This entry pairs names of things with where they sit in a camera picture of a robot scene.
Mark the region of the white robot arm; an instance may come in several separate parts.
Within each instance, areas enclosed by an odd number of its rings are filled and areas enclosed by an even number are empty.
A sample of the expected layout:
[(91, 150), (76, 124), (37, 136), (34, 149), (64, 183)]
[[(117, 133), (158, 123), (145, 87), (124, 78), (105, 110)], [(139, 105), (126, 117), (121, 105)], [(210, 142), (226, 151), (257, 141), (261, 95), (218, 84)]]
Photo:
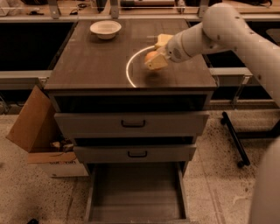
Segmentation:
[[(150, 70), (198, 54), (232, 51), (280, 106), (280, 47), (252, 31), (227, 3), (209, 7), (202, 21), (165, 42), (145, 57)], [(248, 224), (280, 224), (280, 137), (269, 145), (255, 182)]]

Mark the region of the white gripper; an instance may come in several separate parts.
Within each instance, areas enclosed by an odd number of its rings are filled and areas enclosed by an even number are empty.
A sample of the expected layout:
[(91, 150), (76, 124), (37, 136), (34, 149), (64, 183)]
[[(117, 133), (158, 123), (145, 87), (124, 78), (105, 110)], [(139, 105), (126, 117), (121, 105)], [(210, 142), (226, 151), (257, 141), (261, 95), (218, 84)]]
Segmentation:
[(164, 46), (159, 47), (157, 50), (157, 55), (152, 59), (144, 62), (146, 67), (150, 70), (158, 70), (168, 66), (167, 59), (165, 55), (173, 62), (182, 62), (187, 60), (187, 54), (182, 44), (181, 34), (174, 35)]

